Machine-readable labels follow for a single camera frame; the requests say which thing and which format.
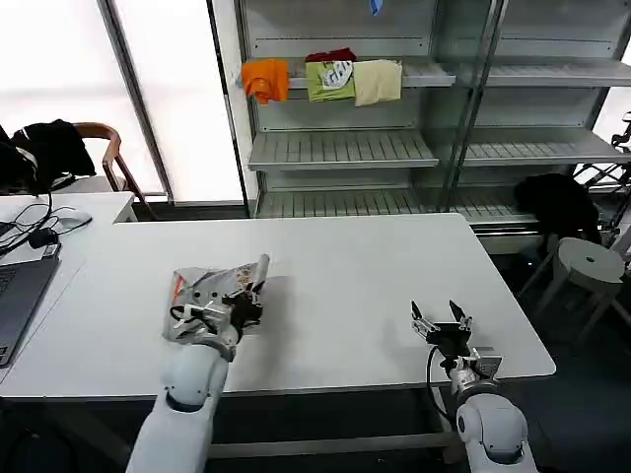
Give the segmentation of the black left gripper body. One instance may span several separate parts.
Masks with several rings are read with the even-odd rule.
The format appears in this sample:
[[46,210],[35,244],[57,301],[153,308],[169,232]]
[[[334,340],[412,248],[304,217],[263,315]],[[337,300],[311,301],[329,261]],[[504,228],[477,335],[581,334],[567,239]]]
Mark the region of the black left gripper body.
[[263,306],[255,306],[251,302],[239,301],[236,294],[224,295],[222,303],[231,309],[230,320],[235,328],[248,328],[260,324]]

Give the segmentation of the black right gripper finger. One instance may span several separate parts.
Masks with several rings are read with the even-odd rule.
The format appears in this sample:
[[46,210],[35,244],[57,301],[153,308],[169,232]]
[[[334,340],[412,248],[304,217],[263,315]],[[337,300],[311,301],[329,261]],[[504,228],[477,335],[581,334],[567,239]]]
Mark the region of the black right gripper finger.
[[428,336],[439,331],[439,328],[423,316],[415,301],[411,301],[411,324],[413,330],[420,336]]
[[449,302],[450,309],[452,311],[455,321],[458,323],[458,328],[463,331],[471,330],[472,317],[466,315],[464,310],[456,304],[454,301]]

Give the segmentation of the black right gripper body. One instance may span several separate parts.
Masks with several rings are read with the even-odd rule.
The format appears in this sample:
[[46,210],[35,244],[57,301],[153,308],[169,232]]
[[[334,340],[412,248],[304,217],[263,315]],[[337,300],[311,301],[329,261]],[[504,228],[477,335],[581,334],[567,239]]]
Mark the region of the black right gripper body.
[[469,356],[469,329],[457,322],[437,323],[426,336],[430,345],[438,348],[438,351],[446,359]]

